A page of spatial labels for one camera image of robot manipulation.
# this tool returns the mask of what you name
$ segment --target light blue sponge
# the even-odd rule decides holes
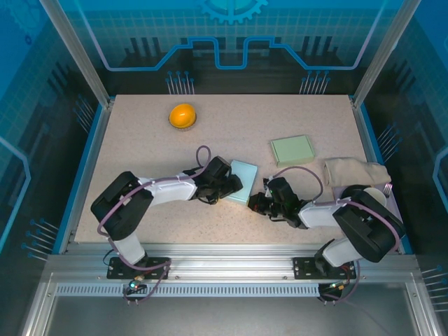
[[[232,174],[239,177],[241,183],[243,184],[243,188],[240,191],[234,192],[233,194],[227,196],[225,199],[247,205],[258,168],[253,164],[236,160],[233,160],[230,166],[232,167]]]

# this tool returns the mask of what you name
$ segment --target towel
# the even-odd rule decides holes
[[[391,182],[391,177],[385,166],[378,163],[361,162],[353,157],[327,159],[323,170],[327,185],[331,187],[353,184],[374,186]]]

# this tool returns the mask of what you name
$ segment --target gear logo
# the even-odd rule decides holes
[[[0,0],[0,9],[8,9],[15,23],[28,36],[33,35],[41,21],[39,0]]]
[[[198,5],[212,20],[233,25],[235,21],[252,20],[252,15],[261,13],[261,6],[267,5],[267,0],[199,0]]]

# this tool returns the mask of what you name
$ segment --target speckled countertop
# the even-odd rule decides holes
[[[197,122],[181,132],[168,122],[177,104],[196,108]],[[103,242],[90,212],[95,198],[119,175],[172,176],[196,167],[195,151],[208,145],[212,155],[258,166],[252,193],[263,191],[263,177],[277,169],[270,140],[307,134],[316,159],[308,167],[323,178],[323,159],[355,157],[365,160],[358,129],[345,95],[119,95],[106,134],[76,232],[77,242]],[[319,191],[312,176],[301,171],[284,175],[299,198]],[[320,200],[332,200],[325,187]],[[179,244],[306,244],[341,237],[336,228],[293,229],[273,223],[237,203],[221,200],[172,202],[146,212],[137,229],[143,243]]]

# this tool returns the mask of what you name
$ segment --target light green sponge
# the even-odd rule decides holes
[[[271,141],[277,167],[303,165],[314,160],[314,150],[306,135]]]

